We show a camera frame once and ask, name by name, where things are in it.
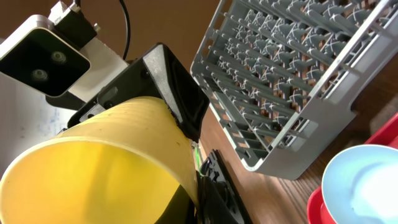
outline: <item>red object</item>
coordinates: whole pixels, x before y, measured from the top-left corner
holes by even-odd
[[[398,113],[374,133],[365,144],[379,144],[398,149]],[[307,218],[309,224],[335,224],[323,201],[321,186],[312,192],[308,199]]]

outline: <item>yellow cup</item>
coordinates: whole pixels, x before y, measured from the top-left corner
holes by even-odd
[[[154,223],[181,185],[198,205],[190,142],[163,100],[115,106],[17,157],[3,224]]]

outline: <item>camera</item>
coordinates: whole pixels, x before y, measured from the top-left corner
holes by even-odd
[[[52,21],[30,16],[0,45],[0,72],[48,96],[63,95],[91,67]]]

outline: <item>camera lens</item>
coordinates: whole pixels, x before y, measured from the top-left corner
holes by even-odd
[[[67,62],[67,56],[62,52],[53,52],[51,54],[51,59],[57,64],[64,64]]]
[[[34,80],[36,81],[47,81],[47,79],[49,78],[49,76],[47,75],[47,72],[45,72],[44,70],[41,69],[36,69],[32,72],[32,77]]]

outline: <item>dish rack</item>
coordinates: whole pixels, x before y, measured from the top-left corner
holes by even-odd
[[[397,52],[398,1],[226,2],[191,74],[247,170],[297,179]]]

